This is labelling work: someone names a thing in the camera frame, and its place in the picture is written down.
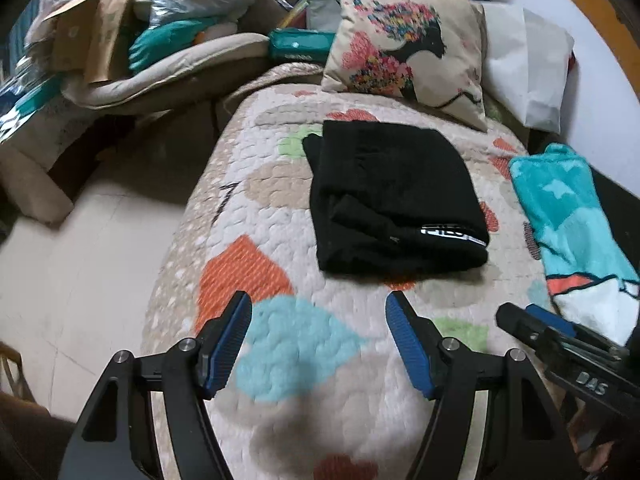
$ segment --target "floral quilt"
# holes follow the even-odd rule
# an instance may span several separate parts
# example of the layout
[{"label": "floral quilt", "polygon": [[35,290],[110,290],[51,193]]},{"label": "floral quilt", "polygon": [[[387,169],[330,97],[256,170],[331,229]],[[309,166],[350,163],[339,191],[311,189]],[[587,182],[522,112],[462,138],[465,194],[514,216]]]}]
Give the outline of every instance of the floral quilt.
[{"label": "floral quilt", "polygon": [[[322,121],[369,120],[439,130],[461,153],[491,235],[479,269],[418,282],[360,282],[318,269],[302,139]],[[505,354],[505,302],[546,303],[540,252],[514,193],[508,162],[526,153],[504,126],[478,132],[384,96],[335,94],[311,84],[261,89],[222,133],[186,207],[148,306],[144,353],[161,352],[218,316],[236,289],[254,310],[228,385],[207,410],[236,479],[398,480],[433,403],[407,377],[385,321],[403,290],[444,335]],[[473,478],[486,397],[460,478]],[[179,478],[161,403],[156,430],[167,480]]]}]

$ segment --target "blue gripper pad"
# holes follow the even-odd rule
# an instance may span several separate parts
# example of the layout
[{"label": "blue gripper pad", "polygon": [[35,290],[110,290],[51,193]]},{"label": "blue gripper pad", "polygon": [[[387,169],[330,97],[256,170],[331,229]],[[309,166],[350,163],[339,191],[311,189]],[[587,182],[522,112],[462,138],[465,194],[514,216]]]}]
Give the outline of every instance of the blue gripper pad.
[{"label": "blue gripper pad", "polygon": [[251,312],[251,299],[247,293],[244,293],[211,353],[209,376],[205,384],[205,389],[211,396],[226,386],[246,331],[249,329]]},{"label": "blue gripper pad", "polygon": [[551,328],[555,328],[561,334],[564,334],[568,337],[575,337],[576,332],[575,328],[569,321],[562,319],[560,316],[554,314],[553,312],[549,312],[545,310],[541,306],[537,306],[534,303],[528,305],[525,309],[527,314],[531,314],[536,319],[541,322],[549,325]]},{"label": "blue gripper pad", "polygon": [[431,381],[429,356],[393,293],[386,297],[385,313],[386,323],[396,342],[411,384],[427,399],[433,399],[434,384]]}]

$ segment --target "teal blanket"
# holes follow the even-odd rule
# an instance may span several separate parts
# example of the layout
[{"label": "teal blanket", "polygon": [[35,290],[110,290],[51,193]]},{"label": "teal blanket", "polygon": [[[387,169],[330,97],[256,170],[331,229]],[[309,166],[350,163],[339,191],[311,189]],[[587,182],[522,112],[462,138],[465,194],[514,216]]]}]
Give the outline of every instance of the teal blanket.
[{"label": "teal blanket", "polygon": [[550,144],[545,153],[515,156],[513,186],[540,245],[547,279],[572,274],[616,276],[637,283],[638,274],[611,234],[582,156]]}]

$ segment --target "metal screw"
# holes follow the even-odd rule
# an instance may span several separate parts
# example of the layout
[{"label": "metal screw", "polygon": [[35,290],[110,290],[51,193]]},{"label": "metal screw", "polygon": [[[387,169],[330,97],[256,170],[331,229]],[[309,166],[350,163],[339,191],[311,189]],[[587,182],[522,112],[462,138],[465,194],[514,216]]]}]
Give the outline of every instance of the metal screw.
[{"label": "metal screw", "polygon": [[178,343],[178,348],[183,352],[188,352],[196,348],[196,340],[193,337],[186,337]]},{"label": "metal screw", "polygon": [[442,340],[442,347],[445,350],[453,352],[454,350],[460,348],[460,341],[458,341],[455,337],[446,337]]},{"label": "metal screw", "polygon": [[524,353],[524,350],[520,350],[519,348],[512,348],[509,350],[509,357],[514,361],[524,361],[527,358],[527,355]]},{"label": "metal screw", "polygon": [[129,350],[118,350],[113,356],[113,362],[123,363],[124,361],[129,359],[130,355],[131,352],[129,352]]}]

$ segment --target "light blue heart pattern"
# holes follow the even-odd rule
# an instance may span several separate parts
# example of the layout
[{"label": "light blue heart pattern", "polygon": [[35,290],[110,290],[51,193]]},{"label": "light blue heart pattern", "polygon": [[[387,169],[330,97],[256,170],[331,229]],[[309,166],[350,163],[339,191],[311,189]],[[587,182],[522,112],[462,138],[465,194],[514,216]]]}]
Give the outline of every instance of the light blue heart pattern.
[{"label": "light blue heart pattern", "polygon": [[236,368],[238,388],[254,400],[277,402],[313,389],[366,343],[311,302],[281,294],[254,305]]}]

